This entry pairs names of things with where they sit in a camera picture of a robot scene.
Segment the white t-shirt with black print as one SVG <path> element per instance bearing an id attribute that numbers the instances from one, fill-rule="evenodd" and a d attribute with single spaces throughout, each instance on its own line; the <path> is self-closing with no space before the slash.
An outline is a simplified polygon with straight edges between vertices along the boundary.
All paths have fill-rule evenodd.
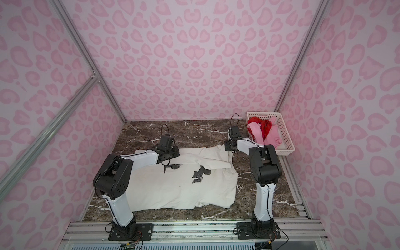
<path id="1" fill-rule="evenodd" d="M 162 164 L 133 170 L 126 197 L 132 211 L 205 205 L 229 208 L 235 200 L 238 173 L 233 154 L 224 146 L 180 149 L 170 161 L 176 170 Z"/>

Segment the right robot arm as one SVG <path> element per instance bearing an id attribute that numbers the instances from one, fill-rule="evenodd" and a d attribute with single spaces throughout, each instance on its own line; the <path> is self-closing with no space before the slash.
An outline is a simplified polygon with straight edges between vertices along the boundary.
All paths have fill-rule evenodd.
<path id="1" fill-rule="evenodd" d="M 261 145 L 241 136 L 237 126 L 228 128 L 228 139 L 224 146 L 228 152 L 242 152 L 249 157 L 251 174 L 256 181 L 256 205 L 251 221 L 254 232 L 277 230 L 272 202 L 282 168 L 274 146 Z"/>

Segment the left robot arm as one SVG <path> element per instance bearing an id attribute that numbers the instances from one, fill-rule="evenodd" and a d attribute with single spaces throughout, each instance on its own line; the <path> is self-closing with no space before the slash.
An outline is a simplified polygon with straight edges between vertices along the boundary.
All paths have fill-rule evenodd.
<path id="1" fill-rule="evenodd" d="M 113 215 L 113 223 L 123 231 L 135 230 L 135 217 L 128 204 L 126 191 L 133 171 L 162 164 L 180 156 L 175 140 L 168 134 L 160 142 L 142 153 L 131 155 L 109 154 L 94 177 L 95 193 L 105 199 Z"/>

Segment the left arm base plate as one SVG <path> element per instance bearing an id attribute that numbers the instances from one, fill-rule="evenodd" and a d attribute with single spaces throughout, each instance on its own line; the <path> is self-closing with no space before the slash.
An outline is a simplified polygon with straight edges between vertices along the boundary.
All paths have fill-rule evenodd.
<path id="1" fill-rule="evenodd" d="M 121 227 L 112 222 L 108 241 L 150 241 L 153 234 L 153 224 L 137 224 L 133 222 L 126 227 Z"/>

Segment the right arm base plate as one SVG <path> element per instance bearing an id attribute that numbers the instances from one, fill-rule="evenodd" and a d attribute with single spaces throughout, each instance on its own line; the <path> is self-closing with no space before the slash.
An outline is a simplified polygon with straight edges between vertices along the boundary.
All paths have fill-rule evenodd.
<path id="1" fill-rule="evenodd" d="M 239 240 L 269 240 L 274 241 L 281 239 L 278 224 L 274 221 L 257 222 L 240 222 L 236 224 L 234 232 Z"/>

